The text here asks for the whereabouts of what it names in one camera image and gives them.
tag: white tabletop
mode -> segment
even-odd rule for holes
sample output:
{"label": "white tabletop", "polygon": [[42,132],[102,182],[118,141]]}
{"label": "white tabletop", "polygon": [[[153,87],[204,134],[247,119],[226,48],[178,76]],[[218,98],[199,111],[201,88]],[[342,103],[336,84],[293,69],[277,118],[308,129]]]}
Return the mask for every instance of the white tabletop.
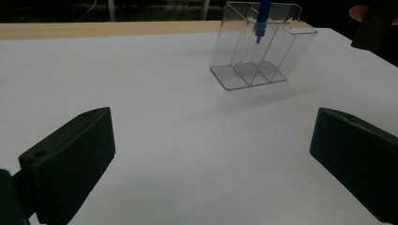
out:
{"label": "white tabletop", "polygon": [[309,148],[319,107],[398,136],[398,68],[317,30],[289,81],[233,92],[216,33],[0,41],[0,167],[109,106],[115,159],[72,225],[379,224]]}

